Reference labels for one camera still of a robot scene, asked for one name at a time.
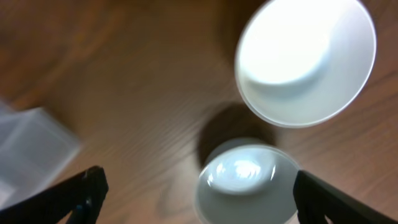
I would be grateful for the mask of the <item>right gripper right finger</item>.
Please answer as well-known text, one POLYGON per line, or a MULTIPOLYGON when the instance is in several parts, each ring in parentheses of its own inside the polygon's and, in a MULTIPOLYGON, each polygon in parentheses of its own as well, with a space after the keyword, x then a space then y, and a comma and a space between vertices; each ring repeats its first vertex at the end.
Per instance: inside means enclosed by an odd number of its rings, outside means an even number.
POLYGON ((305 170, 298 171, 293 194, 301 224, 397 224, 305 170))

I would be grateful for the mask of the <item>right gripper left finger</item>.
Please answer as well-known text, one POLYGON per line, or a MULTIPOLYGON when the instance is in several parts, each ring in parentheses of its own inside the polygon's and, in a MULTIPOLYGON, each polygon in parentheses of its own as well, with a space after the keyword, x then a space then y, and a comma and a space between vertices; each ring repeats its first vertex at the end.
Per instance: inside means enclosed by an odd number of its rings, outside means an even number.
POLYGON ((43 192, 1 210, 1 223, 95 224, 109 190, 102 167, 93 166, 43 192))

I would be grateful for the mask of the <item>small light grey bowl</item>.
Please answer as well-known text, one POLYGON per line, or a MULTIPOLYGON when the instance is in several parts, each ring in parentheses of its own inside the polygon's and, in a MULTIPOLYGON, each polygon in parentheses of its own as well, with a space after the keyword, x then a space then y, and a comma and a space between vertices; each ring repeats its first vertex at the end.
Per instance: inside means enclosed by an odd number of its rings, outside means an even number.
POLYGON ((253 138, 220 144, 198 178, 194 208, 202 223, 289 223, 299 164, 285 152, 253 138))

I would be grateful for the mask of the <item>small white bowl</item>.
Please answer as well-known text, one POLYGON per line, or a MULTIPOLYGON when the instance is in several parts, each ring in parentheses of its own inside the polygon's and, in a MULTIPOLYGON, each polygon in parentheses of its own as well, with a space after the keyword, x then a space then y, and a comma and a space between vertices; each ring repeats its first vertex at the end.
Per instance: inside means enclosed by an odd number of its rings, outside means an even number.
POLYGON ((306 128, 342 112, 364 88, 377 51, 359 0, 274 0, 253 14, 236 47, 241 97, 259 118, 306 128))

